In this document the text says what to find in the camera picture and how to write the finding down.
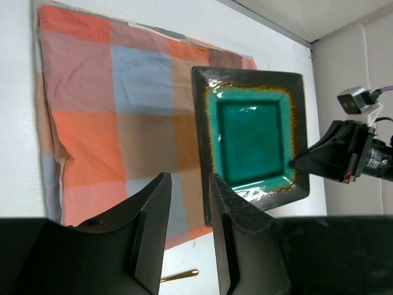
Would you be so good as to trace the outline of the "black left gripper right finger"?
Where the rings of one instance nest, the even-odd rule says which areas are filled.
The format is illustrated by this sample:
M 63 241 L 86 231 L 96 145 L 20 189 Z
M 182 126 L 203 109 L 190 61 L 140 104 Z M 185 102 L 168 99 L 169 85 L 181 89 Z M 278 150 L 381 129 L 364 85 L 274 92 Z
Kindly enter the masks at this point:
M 221 294 L 391 294 L 391 216 L 274 218 L 218 174 L 209 196 Z

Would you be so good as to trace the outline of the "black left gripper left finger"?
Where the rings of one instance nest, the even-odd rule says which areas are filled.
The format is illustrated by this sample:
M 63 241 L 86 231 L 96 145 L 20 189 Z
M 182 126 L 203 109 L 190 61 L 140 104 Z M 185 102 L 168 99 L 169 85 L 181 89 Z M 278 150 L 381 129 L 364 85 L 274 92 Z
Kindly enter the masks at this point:
M 158 294 L 171 175 L 78 226 L 1 219 L 2 294 Z

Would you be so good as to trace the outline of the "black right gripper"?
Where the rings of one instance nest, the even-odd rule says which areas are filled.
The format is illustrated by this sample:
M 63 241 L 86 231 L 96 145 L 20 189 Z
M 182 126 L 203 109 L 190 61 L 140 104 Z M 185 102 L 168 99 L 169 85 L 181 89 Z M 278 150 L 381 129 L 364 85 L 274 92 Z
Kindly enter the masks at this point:
M 337 182 L 361 175 L 392 182 L 392 146 L 376 138 L 374 127 L 335 120 L 327 133 L 305 153 L 289 162 L 297 171 Z

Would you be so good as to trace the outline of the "green square ceramic plate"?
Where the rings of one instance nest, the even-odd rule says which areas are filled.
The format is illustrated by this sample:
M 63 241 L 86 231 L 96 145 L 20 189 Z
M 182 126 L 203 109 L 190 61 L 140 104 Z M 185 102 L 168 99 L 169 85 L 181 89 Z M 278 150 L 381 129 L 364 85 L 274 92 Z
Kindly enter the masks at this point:
M 213 173 L 263 211 L 309 196 L 308 174 L 289 165 L 308 148 L 303 76 L 212 66 L 191 73 L 206 225 Z

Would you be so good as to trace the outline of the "orange grey checkered cloth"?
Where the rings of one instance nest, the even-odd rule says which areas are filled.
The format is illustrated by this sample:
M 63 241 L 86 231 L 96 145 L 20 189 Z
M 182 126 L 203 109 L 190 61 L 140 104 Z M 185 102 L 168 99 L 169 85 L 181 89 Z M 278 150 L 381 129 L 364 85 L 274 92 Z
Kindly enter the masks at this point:
M 33 13 L 48 217 L 79 225 L 169 172 L 166 247 L 210 233 L 191 70 L 255 69 L 253 58 L 53 1 Z

